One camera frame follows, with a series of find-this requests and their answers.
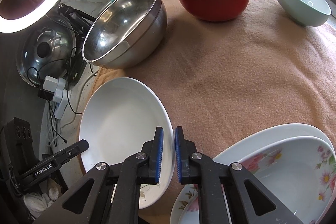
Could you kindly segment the floral deep plate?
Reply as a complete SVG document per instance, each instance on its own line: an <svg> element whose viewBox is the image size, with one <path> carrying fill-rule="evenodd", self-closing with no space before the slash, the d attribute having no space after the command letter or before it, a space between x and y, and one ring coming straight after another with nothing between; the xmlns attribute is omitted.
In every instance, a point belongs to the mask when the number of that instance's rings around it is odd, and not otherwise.
<svg viewBox="0 0 336 224"><path fill-rule="evenodd" d="M241 163L303 223L317 223L333 189L335 154L321 138L297 136L252 152L247 145L224 151L217 162Z"/></svg>

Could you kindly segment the peach towel mat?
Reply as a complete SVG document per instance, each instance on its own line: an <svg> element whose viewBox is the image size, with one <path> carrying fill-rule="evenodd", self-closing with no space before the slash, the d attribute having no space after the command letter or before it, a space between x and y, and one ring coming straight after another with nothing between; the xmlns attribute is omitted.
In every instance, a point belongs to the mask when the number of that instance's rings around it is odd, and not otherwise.
<svg viewBox="0 0 336 224"><path fill-rule="evenodd" d="M311 124L335 140L334 26L299 26L276 0L249 0L223 23L163 2L167 30L157 49L127 70L101 69L94 89L121 76L143 82L210 156L284 123Z"/></svg>

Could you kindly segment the plain white plate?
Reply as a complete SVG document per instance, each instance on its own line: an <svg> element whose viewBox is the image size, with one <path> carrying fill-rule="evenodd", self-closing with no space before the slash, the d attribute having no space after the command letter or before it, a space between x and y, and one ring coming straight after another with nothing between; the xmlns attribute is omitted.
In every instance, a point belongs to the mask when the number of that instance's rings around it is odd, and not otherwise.
<svg viewBox="0 0 336 224"><path fill-rule="evenodd" d="M156 94L142 82L120 77L104 83L90 98L82 115L79 138L89 143L81 154L86 171L98 162L123 162L163 128L161 175L157 185L141 185L139 208L157 202L174 173L174 137L169 116Z"/></svg>

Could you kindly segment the large stainless steel bowl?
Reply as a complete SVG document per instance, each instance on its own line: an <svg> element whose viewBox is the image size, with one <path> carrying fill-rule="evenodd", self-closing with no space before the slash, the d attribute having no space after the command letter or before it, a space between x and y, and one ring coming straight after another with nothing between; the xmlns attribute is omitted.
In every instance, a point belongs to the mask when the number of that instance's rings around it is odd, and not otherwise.
<svg viewBox="0 0 336 224"><path fill-rule="evenodd" d="M157 48L166 29L163 0L115 0L89 29L83 60L106 69L133 67Z"/></svg>

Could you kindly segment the black tripod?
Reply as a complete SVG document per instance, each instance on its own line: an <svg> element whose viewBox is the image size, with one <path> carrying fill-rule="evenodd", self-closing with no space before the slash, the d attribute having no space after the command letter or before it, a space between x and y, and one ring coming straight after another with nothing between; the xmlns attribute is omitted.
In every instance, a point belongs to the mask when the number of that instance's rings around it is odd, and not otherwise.
<svg viewBox="0 0 336 224"><path fill-rule="evenodd" d="M74 9L64 3L59 3L57 11L66 17L70 23L78 28L82 33L87 34L96 18L81 10Z"/></svg>

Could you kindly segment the white power adapter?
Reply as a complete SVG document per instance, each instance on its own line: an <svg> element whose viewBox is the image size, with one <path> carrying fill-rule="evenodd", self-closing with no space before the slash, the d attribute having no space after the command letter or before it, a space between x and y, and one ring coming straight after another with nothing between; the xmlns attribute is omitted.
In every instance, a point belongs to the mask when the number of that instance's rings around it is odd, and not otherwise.
<svg viewBox="0 0 336 224"><path fill-rule="evenodd" d="M71 97L71 91L66 89L66 80L46 76L42 88L44 91L52 93L52 101L56 103L55 118L61 120L68 106L68 99Z"/></svg>

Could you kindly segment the light blue ceramic bowl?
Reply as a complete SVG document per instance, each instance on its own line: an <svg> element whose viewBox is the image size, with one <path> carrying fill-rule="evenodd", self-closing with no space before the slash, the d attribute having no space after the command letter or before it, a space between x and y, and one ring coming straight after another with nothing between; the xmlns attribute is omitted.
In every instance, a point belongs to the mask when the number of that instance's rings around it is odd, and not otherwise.
<svg viewBox="0 0 336 224"><path fill-rule="evenodd" d="M318 27L331 16L325 0L277 0L288 16L302 26Z"/></svg>

